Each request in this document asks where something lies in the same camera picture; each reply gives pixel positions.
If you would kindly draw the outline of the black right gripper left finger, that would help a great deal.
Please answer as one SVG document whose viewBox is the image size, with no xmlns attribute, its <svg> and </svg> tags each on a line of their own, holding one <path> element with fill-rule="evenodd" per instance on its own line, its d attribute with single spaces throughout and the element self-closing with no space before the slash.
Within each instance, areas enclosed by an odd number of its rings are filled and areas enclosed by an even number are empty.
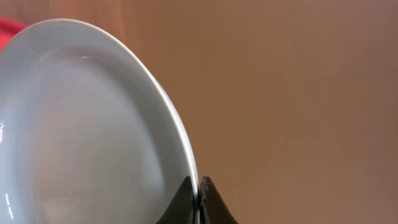
<svg viewBox="0 0 398 224">
<path fill-rule="evenodd" d="M 186 176 L 156 224 L 194 224 L 194 213 L 192 182 Z"/>
</svg>

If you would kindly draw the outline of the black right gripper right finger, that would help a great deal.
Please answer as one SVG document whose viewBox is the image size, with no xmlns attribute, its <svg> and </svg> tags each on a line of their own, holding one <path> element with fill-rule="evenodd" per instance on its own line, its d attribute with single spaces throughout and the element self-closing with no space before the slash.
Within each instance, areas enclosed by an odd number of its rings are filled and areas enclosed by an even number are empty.
<svg viewBox="0 0 398 224">
<path fill-rule="evenodd" d="M 200 224 L 238 224 L 208 176 L 200 183 Z"/>
</svg>

